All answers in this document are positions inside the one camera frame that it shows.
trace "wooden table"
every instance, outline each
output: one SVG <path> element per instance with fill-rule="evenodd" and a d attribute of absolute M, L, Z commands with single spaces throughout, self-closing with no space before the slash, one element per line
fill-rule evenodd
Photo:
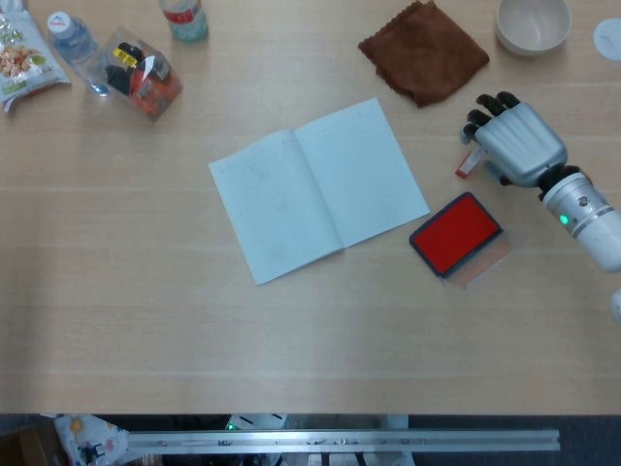
<path fill-rule="evenodd" d="M 453 175 L 475 97 L 509 89 L 621 206 L 621 66 L 592 44 L 617 0 L 572 0 L 567 44 L 533 60 L 497 44 L 495 0 L 439 0 L 491 62 L 423 110 L 356 48 L 404 0 L 208 0 L 196 45 L 153 0 L 52 3 L 30 2 L 40 26 L 134 27 L 185 90 L 155 124 L 77 79 L 1 118 L 0 410 L 621 413 L 619 279 L 534 190 Z M 409 248 L 417 222 L 255 285 L 207 164 L 374 96 L 432 211 L 470 190 L 514 251 L 464 290 Z"/>

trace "notebook page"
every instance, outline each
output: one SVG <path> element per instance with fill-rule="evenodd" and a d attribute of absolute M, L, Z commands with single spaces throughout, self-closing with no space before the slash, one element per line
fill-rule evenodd
<path fill-rule="evenodd" d="M 295 134 L 346 247 L 429 214 L 376 99 Z"/>
<path fill-rule="evenodd" d="M 292 131 L 279 131 L 210 164 L 257 283 L 343 244 Z"/>

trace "robotic hand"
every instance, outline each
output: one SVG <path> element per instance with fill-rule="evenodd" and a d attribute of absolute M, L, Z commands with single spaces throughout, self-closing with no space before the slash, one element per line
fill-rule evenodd
<path fill-rule="evenodd" d="M 513 94 L 483 94 L 468 113 L 464 142 L 479 143 L 502 185 L 538 187 L 539 199 L 606 272 L 621 271 L 621 215 L 580 169 L 566 165 L 567 148 L 535 110 Z M 612 297 L 621 323 L 621 290 Z"/>

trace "brown cloth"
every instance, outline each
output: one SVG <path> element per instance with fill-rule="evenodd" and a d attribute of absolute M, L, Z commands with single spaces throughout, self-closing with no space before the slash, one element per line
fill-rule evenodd
<path fill-rule="evenodd" d="M 433 1 L 412 3 L 358 48 L 388 85 L 418 107 L 444 100 L 489 61 Z"/>

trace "water bottle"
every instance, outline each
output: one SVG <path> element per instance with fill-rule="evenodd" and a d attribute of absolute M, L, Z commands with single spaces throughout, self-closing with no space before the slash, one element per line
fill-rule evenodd
<path fill-rule="evenodd" d="M 201 0 L 159 0 L 173 34 L 185 42 L 195 42 L 207 36 L 207 15 Z"/>
<path fill-rule="evenodd" d="M 107 95 L 108 88 L 96 83 L 86 71 L 88 60 L 99 49 L 86 24 L 78 17 L 56 12 L 48 18 L 48 32 L 52 46 L 90 89 L 96 94 Z"/>

